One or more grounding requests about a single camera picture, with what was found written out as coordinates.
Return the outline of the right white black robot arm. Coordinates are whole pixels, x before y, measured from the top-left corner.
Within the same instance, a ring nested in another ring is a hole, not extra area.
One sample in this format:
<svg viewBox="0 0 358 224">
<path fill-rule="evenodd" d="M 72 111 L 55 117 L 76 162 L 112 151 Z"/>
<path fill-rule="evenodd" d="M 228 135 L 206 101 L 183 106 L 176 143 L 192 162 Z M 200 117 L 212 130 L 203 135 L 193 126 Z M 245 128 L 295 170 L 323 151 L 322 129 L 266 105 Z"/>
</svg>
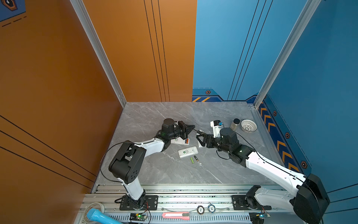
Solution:
<svg viewBox="0 0 358 224">
<path fill-rule="evenodd" d="M 197 140 L 203 147 L 215 148 L 228 154 L 228 158 L 250 170 L 269 178 L 287 193 L 253 186 L 246 195 L 248 206 L 273 206 L 294 212 L 308 224 L 322 224 L 330 199 L 321 179 L 315 174 L 304 175 L 289 170 L 258 153 L 254 148 L 243 145 L 237 133 L 230 128 L 220 130 L 218 137 L 197 131 Z"/>
</svg>

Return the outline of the white remote control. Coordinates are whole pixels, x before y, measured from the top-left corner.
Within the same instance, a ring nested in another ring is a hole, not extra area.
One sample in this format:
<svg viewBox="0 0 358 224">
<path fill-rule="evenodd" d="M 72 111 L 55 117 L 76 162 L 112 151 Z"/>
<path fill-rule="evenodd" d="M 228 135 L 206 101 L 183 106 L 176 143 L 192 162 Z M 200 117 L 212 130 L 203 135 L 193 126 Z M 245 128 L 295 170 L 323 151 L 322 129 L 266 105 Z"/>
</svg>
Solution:
<svg viewBox="0 0 358 224">
<path fill-rule="evenodd" d="M 179 137 L 179 138 L 171 140 L 171 143 L 177 144 L 177 145 L 189 145 L 190 139 L 189 138 L 182 139 L 181 137 Z"/>
<path fill-rule="evenodd" d="M 197 147 L 188 147 L 188 148 L 179 150 L 178 154 L 179 154 L 180 158 L 186 158 L 186 157 L 190 157 L 190 156 L 194 156 L 194 155 L 198 154 L 198 149 L 197 149 Z"/>
</svg>

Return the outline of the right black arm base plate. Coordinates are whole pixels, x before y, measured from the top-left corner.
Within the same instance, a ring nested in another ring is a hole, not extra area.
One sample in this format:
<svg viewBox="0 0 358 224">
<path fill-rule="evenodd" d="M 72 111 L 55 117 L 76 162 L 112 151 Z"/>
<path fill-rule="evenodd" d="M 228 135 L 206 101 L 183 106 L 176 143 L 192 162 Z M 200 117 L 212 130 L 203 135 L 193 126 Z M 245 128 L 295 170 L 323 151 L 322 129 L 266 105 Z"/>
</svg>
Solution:
<svg viewBox="0 0 358 224">
<path fill-rule="evenodd" d="M 232 195 L 232 204 L 234 210 L 272 210 L 271 206 L 262 206 L 254 197 L 247 197 L 244 195 Z"/>
</svg>

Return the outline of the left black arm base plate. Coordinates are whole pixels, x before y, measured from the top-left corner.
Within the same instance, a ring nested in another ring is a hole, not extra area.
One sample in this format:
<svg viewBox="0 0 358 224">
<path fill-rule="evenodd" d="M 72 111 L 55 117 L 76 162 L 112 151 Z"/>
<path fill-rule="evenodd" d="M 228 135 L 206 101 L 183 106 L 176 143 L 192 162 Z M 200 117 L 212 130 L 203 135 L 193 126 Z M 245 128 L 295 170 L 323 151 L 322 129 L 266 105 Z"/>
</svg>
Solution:
<svg viewBox="0 0 358 224">
<path fill-rule="evenodd" d="M 128 195 L 123 196 L 120 199 L 120 207 L 121 211 L 144 211 L 149 209 L 150 211 L 156 211 L 158 207 L 158 196 L 157 195 L 149 195 L 141 197 L 139 200 L 134 200 L 130 198 Z"/>
</svg>

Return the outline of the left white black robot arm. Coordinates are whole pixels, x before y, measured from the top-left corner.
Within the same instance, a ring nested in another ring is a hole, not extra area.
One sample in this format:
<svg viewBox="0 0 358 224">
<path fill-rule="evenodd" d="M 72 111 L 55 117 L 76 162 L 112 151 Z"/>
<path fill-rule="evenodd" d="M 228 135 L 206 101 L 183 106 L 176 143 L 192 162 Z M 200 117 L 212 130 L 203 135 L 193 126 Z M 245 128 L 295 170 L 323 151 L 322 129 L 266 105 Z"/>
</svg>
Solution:
<svg viewBox="0 0 358 224">
<path fill-rule="evenodd" d="M 99 170 L 100 174 L 108 181 L 120 183 L 126 190 L 126 195 L 120 202 L 127 201 L 134 209 L 148 208 L 145 199 L 146 193 L 140 184 L 138 175 L 144 159 L 152 154 L 165 151 L 171 144 L 171 140 L 188 138 L 188 135 L 195 129 L 195 125 L 185 124 L 183 121 L 174 121 L 166 118 L 161 129 L 156 135 L 147 141 L 132 142 L 124 141 L 116 143 L 107 149 L 109 152 L 113 147 L 120 146 L 117 153 L 111 160 L 108 170 L 116 178 L 111 180 Z"/>
</svg>

